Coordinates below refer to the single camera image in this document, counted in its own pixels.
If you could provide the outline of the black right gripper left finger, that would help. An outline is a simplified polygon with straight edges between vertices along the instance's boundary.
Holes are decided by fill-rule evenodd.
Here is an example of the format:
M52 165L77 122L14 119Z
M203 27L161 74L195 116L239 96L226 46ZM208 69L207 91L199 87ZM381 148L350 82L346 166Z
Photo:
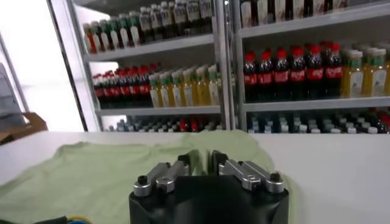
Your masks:
M137 197L148 197L154 190L168 194L174 191L178 177L190 174L190 154L179 155L173 164L169 162L158 163L146 175L140 175L133 185L133 194Z

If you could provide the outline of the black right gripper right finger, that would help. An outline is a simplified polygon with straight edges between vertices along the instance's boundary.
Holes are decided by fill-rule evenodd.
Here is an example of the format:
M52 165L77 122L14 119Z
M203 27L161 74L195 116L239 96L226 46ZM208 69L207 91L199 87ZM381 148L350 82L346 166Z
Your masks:
M268 172L252 161L235 161L227 154L214 150L211 153L211 168L217 175L232 175L243 189L255 191L265 189L271 194L284 191L284 181L279 172Z

